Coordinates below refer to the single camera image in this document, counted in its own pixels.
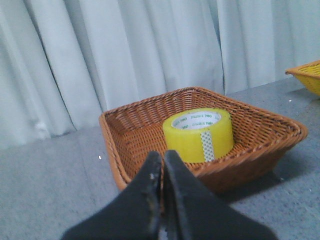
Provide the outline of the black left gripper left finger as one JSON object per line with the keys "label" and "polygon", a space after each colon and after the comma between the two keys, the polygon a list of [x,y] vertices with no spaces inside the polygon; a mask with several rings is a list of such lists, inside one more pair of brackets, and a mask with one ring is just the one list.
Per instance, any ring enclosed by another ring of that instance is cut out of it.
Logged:
{"label": "black left gripper left finger", "polygon": [[127,187],[106,207],[69,228],[64,240],[156,240],[161,222],[162,158],[147,155]]}

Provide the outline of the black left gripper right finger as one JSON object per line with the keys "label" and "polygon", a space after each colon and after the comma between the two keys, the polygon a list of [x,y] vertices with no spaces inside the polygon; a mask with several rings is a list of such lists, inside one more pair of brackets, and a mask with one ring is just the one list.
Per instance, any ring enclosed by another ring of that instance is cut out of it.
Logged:
{"label": "black left gripper right finger", "polygon": [[236,211],[205,187],[178,153],[164,155],[164,205],[170,240],[275,240],[265,225]]}

